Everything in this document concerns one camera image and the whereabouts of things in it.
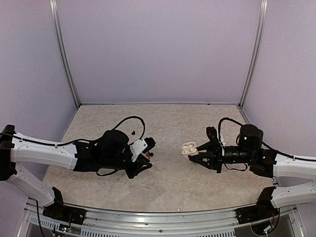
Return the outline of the white earbud charging case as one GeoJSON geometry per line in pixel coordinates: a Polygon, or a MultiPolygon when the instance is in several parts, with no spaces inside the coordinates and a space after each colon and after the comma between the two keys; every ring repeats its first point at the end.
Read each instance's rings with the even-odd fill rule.
{"type": "Polygon", "coordinates": [[[195,142],[187,142],[181,145],[181,154],[183,156],[198,154],[197,145],[195,142]]]}

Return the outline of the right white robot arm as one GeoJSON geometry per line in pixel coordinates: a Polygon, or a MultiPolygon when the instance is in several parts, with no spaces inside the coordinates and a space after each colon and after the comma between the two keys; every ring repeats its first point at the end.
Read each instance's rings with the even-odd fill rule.
{"type": "Polygon", "coordinates": [[[207,127],[206,134],[209,141],[201,146],[195,142],[183,144],[182,155],[217,173],[221,173],[223,165],[242,163],[261,177],[309,180],[295,186],[265,188],[252,209],[255,218],[265,218],[272,209],[316,200],[315,157],[289,155],[268,147],[263,143],[263,131],[252,124],[240,127],[236,146],[224,146],[220,131],[214,127],[207,127]]]}

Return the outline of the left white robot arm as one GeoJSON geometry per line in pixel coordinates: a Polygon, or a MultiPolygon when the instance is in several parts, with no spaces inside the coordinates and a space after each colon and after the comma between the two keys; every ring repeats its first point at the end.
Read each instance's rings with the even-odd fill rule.
{"type": "Polygon", "coordinates": [[[107,130],[98,139],[77,139],[67,143],[52,143],[15,132],[7,125],[0,134],[0,179],[13,184],[42,206],[49,208],[56,218],[63,220],[69,208],[62,195],[30,173],[24,162],[46,164],[74,172],[95,172],[110,169],[112,174],[123,170],[132,179],[152,167],[145,154],[156,145],[152,137],[130,142],[120,130],[107,130]]]}

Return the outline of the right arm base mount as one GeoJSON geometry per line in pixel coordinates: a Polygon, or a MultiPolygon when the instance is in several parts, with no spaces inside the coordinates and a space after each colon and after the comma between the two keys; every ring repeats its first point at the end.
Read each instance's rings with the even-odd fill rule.
{"type": "Polygon", "coordinates": [[[236,215],[238,223],[245,224],[278,216],[279,209],[273,207],[269,197],[260,197],[255,205],[238,208],[236,215]]]}

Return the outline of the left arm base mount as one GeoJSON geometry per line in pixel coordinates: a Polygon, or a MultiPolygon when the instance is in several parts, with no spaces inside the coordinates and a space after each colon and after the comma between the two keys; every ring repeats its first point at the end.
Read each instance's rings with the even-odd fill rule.
{"type": "Polygon", "coordinates": [[[55,220],[82,225],[86,216],[86,210],[83,208],[65,205],[61,192],[52,187],[54,198],[53,203],[45,206],[43,215],[55,220]]]}

